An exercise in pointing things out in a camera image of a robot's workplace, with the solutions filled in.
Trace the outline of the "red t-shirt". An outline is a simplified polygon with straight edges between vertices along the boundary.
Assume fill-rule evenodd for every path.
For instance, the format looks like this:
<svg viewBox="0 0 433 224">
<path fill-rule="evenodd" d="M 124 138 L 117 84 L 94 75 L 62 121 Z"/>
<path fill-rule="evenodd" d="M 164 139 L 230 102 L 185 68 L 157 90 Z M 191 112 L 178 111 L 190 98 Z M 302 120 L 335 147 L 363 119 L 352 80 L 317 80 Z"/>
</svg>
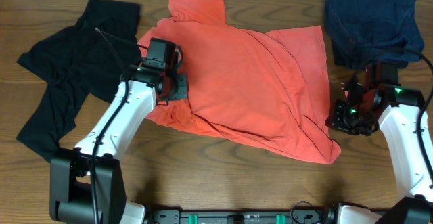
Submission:
<svg viewBox="0 0 433 224">
<path fill-rule="evenodd" d="M 179 131 L 225 138 L 296 160 L 331 164 L 330 88 L 320 26 L 258 32 L 228 25 L 224 0 L 169 0 L 170 17 L 141 39 L 183 51 L 188 97 L 148 118 Z"/>
</svg>

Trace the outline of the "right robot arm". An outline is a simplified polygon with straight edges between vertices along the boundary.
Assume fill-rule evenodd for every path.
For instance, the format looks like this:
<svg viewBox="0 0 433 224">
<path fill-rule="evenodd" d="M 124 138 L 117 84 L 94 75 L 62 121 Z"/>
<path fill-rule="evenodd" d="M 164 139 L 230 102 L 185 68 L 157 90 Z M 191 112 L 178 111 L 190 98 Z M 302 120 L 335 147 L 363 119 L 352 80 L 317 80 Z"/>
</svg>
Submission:
<svg viewBox="0 0 433 224">
<path fill-rule="evenodd" d="M 383 133 L 399 200 L 384 214 L 339 203 L 323 213 L 323 223 L 431 223 L 432 140 L 422 92 L 402 87 L 389 62 L 368 65 L 364 83 L 354 76 L 342 88 L 346 99 L 333 103 L 326 126 L 349 135 Z"/>
</svg>

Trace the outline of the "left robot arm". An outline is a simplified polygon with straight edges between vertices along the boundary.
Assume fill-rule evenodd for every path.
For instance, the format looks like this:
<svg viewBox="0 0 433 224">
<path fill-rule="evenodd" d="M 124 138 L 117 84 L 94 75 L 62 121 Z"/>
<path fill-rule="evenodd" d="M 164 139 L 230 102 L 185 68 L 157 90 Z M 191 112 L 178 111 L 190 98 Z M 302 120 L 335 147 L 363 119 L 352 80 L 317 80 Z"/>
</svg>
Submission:
<svg viewBox="0 0 433 224">
<path fill-rule="evenodd" d="M 187 98 L 180 46 L 153 38 L 138 65 L 122 71 L 118 91 L 99 122 L 73 149 L 51 159 L 49 214 L 63 223 L 143 223 L 145 207 L 127 200 L 121 162 L 158 102 Z"/>
</svg>

